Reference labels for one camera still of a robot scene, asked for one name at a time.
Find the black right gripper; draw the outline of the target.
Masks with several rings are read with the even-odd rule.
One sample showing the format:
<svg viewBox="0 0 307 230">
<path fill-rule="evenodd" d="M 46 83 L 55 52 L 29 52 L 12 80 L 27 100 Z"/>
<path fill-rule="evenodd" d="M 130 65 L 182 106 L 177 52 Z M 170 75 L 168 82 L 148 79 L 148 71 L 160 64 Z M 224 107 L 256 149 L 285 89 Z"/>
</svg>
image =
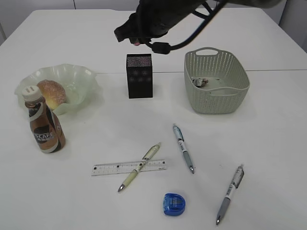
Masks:
<svg viewBox="0 0 307 230">
<path fill-rule="evenodd" d="M 150 39 L 167 34 L 172 27 L 204 2 L 203 0 L 141 0 L 136 11 L 123 25 L 114 30 L 114 34 L 118 42 L 128 39 L 131 44 L 150 43 Z M 138 22 L 141 23 L 143 37 L 139 32 Z"/>
</svg>

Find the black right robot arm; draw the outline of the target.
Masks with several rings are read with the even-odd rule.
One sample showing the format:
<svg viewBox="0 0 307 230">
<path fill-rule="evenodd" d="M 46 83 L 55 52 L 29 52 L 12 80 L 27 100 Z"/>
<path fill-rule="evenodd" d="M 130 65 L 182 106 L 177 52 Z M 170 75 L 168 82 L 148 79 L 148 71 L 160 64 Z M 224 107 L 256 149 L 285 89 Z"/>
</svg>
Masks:
<svg viewBox="0 0 307 230">
<path fill-rule="evenodd" d="M 279 4 L 278 0 L 218 0 L 211 9 L 205 0 L 141 0 L 128 20 L 114 30 L 119 42 L 129 39 L 132 44 L 146 44 L 153 47 L 151 39 L 160 38 L 175 25 L 193 14 L 203 19 L 196 31 L 182 43 L 172 46 L 180 49 L 191 43 L 214 16 L 228 3 L 256 8 L 271 8 Z"/>
</svg>

